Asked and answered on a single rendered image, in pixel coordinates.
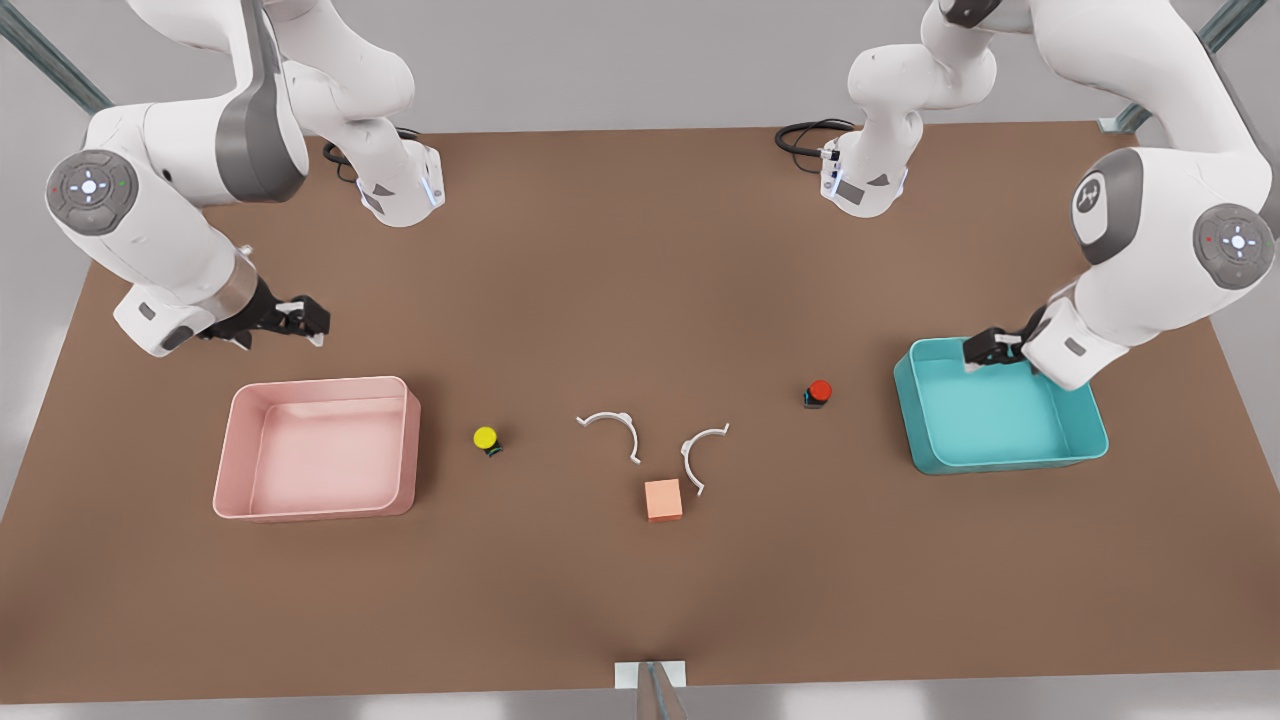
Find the blue storage box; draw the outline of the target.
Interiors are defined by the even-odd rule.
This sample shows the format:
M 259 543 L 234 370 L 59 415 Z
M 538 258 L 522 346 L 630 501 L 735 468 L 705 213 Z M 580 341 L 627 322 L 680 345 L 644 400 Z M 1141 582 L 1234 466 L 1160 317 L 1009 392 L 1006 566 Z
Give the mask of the blue storage box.
M 1089 386 L 1061 389 L 1025 363 L 968 373 L 960 338 L 914 342 L 893 380 L 911 461 L 925 474 L 1065 468 L 1108 451 Z

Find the silver frame post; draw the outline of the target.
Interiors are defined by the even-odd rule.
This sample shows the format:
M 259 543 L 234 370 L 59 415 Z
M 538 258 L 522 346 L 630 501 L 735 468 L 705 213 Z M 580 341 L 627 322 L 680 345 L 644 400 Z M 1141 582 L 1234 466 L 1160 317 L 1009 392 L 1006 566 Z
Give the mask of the silver frame post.
M 614 688 L 635 691 L 635 720 L 689 720 L 677 694 L 686 685 L 684 660 L 614 664 Z
M 1175 146 L 1225 149 L 1247 140 L 1242 104 L 1221 72 L 1216 53 L 1249 19 L 1280 0 L 1210 0 L 1213 14 L 1201 26 L 1185 26 L 1179 1 L 1171 9 L 1155 3 L 1116 3 L 1105 9 L 1119 20 L 1116 47 L 1102 47 L 1101 60 L 1115 60 L 1116 79 L 1100 87 L 1129 100 L 1116 117 L 1101 118 L 1106 135 L 1133 135 L 1148 119 L 1158 120 Z
M 50 79 L 78 108 L 93 115 L 114 102 L 70 61 L 12 0 L 0 0 L 0 37 Z

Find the pink storage box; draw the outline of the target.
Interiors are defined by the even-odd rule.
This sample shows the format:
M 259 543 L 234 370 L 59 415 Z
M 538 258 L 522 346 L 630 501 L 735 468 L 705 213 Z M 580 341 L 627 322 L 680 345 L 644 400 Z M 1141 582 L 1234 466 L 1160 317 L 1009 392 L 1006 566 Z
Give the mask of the pink storage box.
M 246 521 L 394 516 L 415 500 L 421 404 L 398 377 L 255 383 L 230 404 L 214 512 Z

